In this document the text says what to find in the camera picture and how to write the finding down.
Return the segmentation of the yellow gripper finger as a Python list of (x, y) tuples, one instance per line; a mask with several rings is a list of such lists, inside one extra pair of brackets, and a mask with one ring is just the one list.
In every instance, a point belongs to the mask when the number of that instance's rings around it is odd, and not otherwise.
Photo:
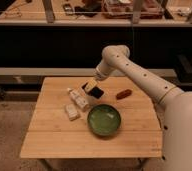
[(94, 87), (97, 86), (97, 84), (98, 84), (98, 82), (97, 82), (94, 78), (92, 78), (92, 79), (90, 79), (90, 80), (87, 82), (86, 87), (84, 88), (84, 90), (85, 90), (86, 92), (90, 92)]

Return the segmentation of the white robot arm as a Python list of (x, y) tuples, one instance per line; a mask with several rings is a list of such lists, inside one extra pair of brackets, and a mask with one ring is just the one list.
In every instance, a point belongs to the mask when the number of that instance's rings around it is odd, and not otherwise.
[(103, 81), (118, 69), (154, 99), (165, 114), (162, 171), (192, 171), (192, 91), (183, 91), (130, 61), (129, 56), (125, 45), (106, 46), (94, 79)]

